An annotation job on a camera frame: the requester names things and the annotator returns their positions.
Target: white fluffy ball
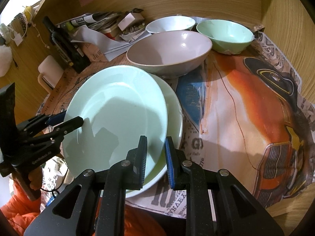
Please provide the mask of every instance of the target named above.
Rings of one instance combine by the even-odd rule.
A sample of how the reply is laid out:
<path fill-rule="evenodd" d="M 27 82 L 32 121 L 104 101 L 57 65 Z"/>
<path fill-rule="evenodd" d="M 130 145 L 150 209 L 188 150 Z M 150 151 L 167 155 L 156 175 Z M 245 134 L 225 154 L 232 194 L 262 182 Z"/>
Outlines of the white fluffy ball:
<path fill-rule="evenodd" d="M 6 75 L 12 63 L 12 50 L 6 45 L 0 46 L 0 77 Z"/>

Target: metal rivet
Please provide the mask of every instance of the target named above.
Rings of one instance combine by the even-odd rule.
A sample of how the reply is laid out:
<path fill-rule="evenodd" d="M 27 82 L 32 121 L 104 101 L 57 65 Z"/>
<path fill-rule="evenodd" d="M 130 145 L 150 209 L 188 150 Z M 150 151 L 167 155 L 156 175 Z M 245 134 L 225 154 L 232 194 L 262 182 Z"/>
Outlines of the metal rivet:
<path fill-rule="evenodd" d="M 190 161 L 190 160 L 185 160 L 185 161 L 183 161 L 183 165 L 184 165 L 185 167 L 190 167 L 192 164 L 193 164 L 193 163 L 192 163 L 192 161 Z"/>
<path fill-rule="evenodd" d="M 127 166 L 130 165 L 130 161 L 128 161 L 128 160 L 123 160 L 123 161 L 121 162 L 121 165 L 122 165 L 123 167 L 127 167 Z"/>
<path fill-rule="evenodd" d="M 220 175 L 221 176 L 228 176 L 229 175 L 229 171 L 226 170 L 226 169 L 222 169 L 222 170 L 220 170 Z"/>
<path fill-rule="evenodd" d="M 84 176 L 91 176 L 92 174 L 93 174 L 93 170 L 91 170 L 91 169 L 87 169 L 87 170 L 83 171 Z"/>

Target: pink bowl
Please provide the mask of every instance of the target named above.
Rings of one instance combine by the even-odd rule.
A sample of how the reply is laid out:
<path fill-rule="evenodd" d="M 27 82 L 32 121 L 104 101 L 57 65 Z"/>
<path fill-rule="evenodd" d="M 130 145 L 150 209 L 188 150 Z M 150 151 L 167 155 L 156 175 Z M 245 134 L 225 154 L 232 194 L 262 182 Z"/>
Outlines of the pink bowl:
<path fill-rule="evenodd" d="M 211 40 L 191 31 L 168 31 L 146 37 L 127 51 L 136 67 L 164 78 L 176 78 L 197 68 L 212 48 Z"/>

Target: hand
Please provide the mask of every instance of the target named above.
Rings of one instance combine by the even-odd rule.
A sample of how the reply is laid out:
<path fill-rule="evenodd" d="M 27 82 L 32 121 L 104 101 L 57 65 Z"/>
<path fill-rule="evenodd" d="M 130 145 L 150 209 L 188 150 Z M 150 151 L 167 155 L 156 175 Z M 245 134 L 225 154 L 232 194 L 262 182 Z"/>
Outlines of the hand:
<path fill-rule="evenodd" d="M 41 167 L 38 167 L 28 174 L 30 180 L 30 188 L 33 190 L 39 190 L 43 185 L 43 171 Z"/>

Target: bowl rim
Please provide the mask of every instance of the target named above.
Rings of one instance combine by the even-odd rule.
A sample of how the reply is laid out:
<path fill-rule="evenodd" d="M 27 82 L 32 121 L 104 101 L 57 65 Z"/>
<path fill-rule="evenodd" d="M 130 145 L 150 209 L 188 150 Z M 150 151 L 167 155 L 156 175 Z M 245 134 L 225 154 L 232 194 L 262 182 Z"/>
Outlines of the bowl rim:
<path fill-rule="evenodd" d="M 182 63 L 185 63 L 185 62 L 189 62 L 189 61 L 192 61 L 192 60 L 195 60 L 195 59 L 198 59 L 202 56 L 204 56 L 205 54 L 209 53 L 210 50 L 212 49 L 212 41 L 204 34 L 201 34 L 201 33 L 198 33 L 198 32 L 194 32 L 194 31 L 186 31 L 186 30 L 173 30 L 173 31 L 166 31 L 166 32 L 161 32 L 161 33 L 157 33 L 157 34 L 165 34 L 165 33 L 171 33 L 171 32 L 189 32 L 189 33 L 195 33 L 195 34 L 200 34 L 201 36 L 204 36 L 205 38 L 207 38 L 207 40 L 210 41 L 210 48 L 204 52 L 202 55 L 198 56 L 198 57 L 194 57 L 192 59 L 188 59 L 188 60 L 185 60 L 185 61 L 181 61 L 181 62 L 177 62 L 177 63 L 171 63 L 171 64 L 163 64 L 163 65 L 145 65 L 145 64 L 140 64 L 140 63 L 136 63 L 136 62 L 133 62 L 131 61 L 131 59 L 129 59 L 128 57 L 128 52 L 130 51 L 131 47 L 129 48 L 129 50 L 127 50 L 127 53 L 126 53 L 126 58 L 128 59 L 129 62 L 135 64 L 135 65 L 139 65 L 139 66 L 149 66 L 149 67 L 163 67 L 163 66 L 173 66 L 173 65 L 178 65 L 178 64 L 182 64 Z"/>
<path fill-rule="evenodd" d="M 220 39 L 216 39 L 216 38 L 210 37 L 210 36 L 208 36 L 208 35 L 206 35 L 206 34 L 201 33 L 201 32 L 198 30 L 198 25 L 201 24 L 202 22 L 206 22 L 206 21 L 227 21 L 227 22 L 230 22 L 230 23 L 233 23 L 233 24 L 240 25 L 240 26 L 242 26 L 243 28 L 245 28 L 245 29 L 247 29 L 248 31 L 250 31 L 250 33 L 252 34 L 252 35 L 251 35 L 251 40 L 250 40 L 250 41 L 246 41 L 246 42 L 230 42 L 230 41 L 224 41 L 224 40 L 220 40 Z M 208 19 L 208 20 L 204 20 L 204 21 L 202 21 L 202 22 L 198 23 L 197 26 L 196 26 L 196 29 L 197 29 L 198 33 L 201 33 L 201 34 L 205 35 L 206 37 L 208 37 L 208 38 L 210 38 L 210 39 L 212 39 L 212 40 L 220 41 L 220 42 L 225 42 L 225 43 L 233 43 L 233 44 L 249 43 L 249 42 L 252 42 L 252 41 L 254 40 L 254 39 L 253 39 L 253 37 L 254 37 L 253 32 L 252 32 L 251 30 L 249 30 L 246 26 L 243 26 L 242 24 L 239 24 L 239 23 L 237 23 L 237 22 L 234 22 L 234 21 L 231 21 L 231 20 L 225 20 L 225 19 Z"/>
<path fill-rule="evenodd" d="M 162 33 L 162 32 L 153 32 L 153 31 L 150 31 L 147 29 L 147 27 L 151 24 L 151 23 L 154 23 L 156 21 L 159 21 L 161 19 L 165 19 L 165 18 L 173 18 L 173 17 L 182 17 L 182 18 L 190 18 L 191 20 L 194 21 L 194 24 L 191 25 L 190 27 L 193 27 L 194 25 L 196 25 L 196 21 L 192 18 L 192 17 L 189 17 L 189 16 L 180 16 L 180 15 L 173 15 L 173 16 L 167 16 L 167 17 L 162 17 L 162 18 L 158 18 L 156 20 L 153 20 L 152 22 L 150 22 L 149 24 L 146 25 L 145 29 L 150 33 L 150 34 L 159 34 L 159 33 Z"/>

